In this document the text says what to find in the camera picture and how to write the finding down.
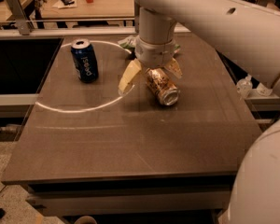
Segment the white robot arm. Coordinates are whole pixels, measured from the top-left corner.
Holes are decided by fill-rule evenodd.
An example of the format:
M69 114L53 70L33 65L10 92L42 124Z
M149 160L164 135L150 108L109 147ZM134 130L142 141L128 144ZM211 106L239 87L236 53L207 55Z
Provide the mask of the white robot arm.
M142 67L164 67L173 59L174 29L181 23L280 97L280 12L243 0L134 2L140 6L136 60L120 92ZM280 120L246 152L226 215L228 224L280 224Z

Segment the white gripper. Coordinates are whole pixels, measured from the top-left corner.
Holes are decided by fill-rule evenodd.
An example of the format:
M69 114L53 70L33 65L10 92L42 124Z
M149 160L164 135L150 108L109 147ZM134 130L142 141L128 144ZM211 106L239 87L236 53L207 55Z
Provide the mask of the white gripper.
M126 94L133 87L133 80L142 71L142 65L156 69L164 67L177 78L182 78L182 71L178 61L173 58L175 41L154 45L143 41L140 36L136 38L134 59L127 65L119 82L119 94Z

